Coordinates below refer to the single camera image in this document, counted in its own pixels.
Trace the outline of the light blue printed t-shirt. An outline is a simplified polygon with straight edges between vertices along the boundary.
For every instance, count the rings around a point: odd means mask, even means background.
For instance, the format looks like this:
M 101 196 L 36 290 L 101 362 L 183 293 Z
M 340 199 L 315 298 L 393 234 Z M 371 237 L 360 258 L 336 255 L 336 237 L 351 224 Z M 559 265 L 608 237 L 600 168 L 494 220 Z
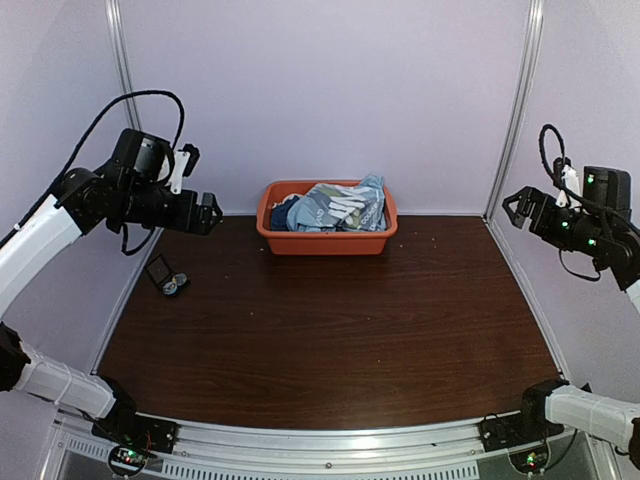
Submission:
M 317 183 L 288 210 L 289 231 L 376 233 L 387 229 L 382 176 L 368 175 L 355 186 Z

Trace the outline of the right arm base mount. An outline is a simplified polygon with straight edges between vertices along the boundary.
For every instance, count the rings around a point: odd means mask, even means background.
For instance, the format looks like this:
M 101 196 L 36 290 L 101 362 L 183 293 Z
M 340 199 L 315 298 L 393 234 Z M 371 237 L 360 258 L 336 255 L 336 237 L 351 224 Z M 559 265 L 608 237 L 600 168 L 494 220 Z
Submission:
M 520 412 L 504 416 L 491 413 L 478 424 L 479 436 L 486 452 L 511 449 L 535 442 L 543 443 L 564 430 L 562 425 L 548 422 L 529 424 Z

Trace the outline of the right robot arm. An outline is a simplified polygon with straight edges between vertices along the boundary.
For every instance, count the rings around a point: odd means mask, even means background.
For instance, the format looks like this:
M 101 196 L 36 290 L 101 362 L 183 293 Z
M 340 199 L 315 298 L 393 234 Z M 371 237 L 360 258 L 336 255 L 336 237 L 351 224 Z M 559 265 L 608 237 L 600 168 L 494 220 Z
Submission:
M 502 202 L 511 224 L 529 231 L 560 253 L 592 259 L 597 273 L 612 272 L 619 289 L 639 306 L 639 230 L 630 221 L 630 176 L 601 167 L 584 169 L 583 193 L 553 176 L 566 201 L 526 186 Z M 639 405 L 593 394 L 566 380 L 548 380 L 525 390 L 522 412 L 513 419 L 519 440 L 535 440 L 550 425 L 583 431 L 619 449 L 639 465 Z

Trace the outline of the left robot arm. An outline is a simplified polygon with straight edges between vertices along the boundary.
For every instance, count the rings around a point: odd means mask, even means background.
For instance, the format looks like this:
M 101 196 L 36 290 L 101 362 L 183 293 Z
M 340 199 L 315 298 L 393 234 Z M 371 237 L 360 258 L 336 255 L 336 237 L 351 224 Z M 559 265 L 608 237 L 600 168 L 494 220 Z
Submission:
M 198 160 L 191 144 L 175 150 L 164 139 L 125 129 L 102 167 L 64 173 L 1 247 L 1 309 L 8 310 L 45 266 L 99 224 L 115 233 L 136 224 L 209 234 L 223 216 L 215 195 L 182 187 Z M 144 433 L 142 419 L 133 414 L 135 403 L 116 382 L 37 352 L 7 325 L 1 327 L 1 388 L 104 419 L 123 444 L 137 442 Z

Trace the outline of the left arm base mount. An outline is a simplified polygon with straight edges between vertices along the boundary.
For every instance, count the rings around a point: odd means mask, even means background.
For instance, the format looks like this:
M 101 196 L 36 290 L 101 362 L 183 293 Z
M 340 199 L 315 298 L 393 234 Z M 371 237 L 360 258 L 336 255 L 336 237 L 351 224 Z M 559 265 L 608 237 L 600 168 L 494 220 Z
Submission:
M 94 419 L 86 415 L 91 422 L 94 436 L 111 440 L 124 447 L 132 447 L 138 453 L 171 454 L 178 433 L 178 424 L 140 414 L 125 413 L 117 418 Z

